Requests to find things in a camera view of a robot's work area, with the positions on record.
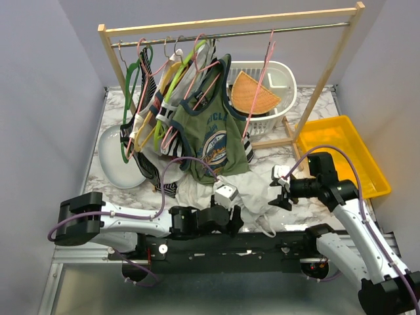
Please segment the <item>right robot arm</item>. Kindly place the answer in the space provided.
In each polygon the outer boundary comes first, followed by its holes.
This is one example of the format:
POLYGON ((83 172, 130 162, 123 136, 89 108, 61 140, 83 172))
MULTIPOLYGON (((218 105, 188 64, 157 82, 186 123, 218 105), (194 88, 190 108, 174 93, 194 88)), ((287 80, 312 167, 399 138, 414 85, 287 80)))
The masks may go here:
POLYGON ((419 312, 419 273, 412 272, 385 240, 364 205, 359 181, 339 180, 327 146, 309 150, 310 176, 295 178, 292 170, 275 165, 271 186, 280 193, 270 205, 290 211, 301 198, 316 198, 344 226, 356 251, 343 244, 328 224, 305 230, 303 252, 331 261, 358 291, 366 314, 419 312))

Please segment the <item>white tank top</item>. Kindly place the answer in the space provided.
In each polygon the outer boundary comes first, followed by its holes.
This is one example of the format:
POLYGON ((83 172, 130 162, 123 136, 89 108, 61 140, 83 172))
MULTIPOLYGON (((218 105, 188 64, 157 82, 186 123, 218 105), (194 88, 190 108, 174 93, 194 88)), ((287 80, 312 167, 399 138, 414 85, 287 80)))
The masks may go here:
POLYGON ((253 226, 256 231, 269 238, 276 236, 270 217, 278 212, 278 208, 268 204, 276 197, 276 192, 269 186, 268 181, 252 171, 226 177, 219 176, 213 184, 213 192, 221 184, 235 186, 238 189, 233 206, 241 207, 241 218, 245 225, 253 226))

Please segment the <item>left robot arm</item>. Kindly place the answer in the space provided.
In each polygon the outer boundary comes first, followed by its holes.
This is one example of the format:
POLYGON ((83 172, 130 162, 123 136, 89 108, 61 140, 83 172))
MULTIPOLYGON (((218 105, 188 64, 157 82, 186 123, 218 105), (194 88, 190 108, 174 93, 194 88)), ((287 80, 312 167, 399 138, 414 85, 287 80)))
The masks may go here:
POLYGON ((170 240, 193 240, 215 232, 234 237, 242 226, 237 205, 227 209, 212 201, 205 209, 177 205, 148 211, 120 207, 104 201, 100 192, 89 192, 60 204, 58 222, 47 239, 57 246, 93 242, 139 259, 146 249, 140 234, 170 240))

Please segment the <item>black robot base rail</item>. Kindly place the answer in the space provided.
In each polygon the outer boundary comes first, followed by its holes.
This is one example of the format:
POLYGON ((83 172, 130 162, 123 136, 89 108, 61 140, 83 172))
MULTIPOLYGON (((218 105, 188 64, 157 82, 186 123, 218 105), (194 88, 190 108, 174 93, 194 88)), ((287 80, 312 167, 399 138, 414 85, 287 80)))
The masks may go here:
POLYGON ((241 233, 231 238, 212 234, 194 240, 140 236, 134 251, 124 254, 121 271, 135 281, 154 274, 227 274, 248 272, 304 273, 326 278, 337 269, 319 254, 303 231, 241 233))

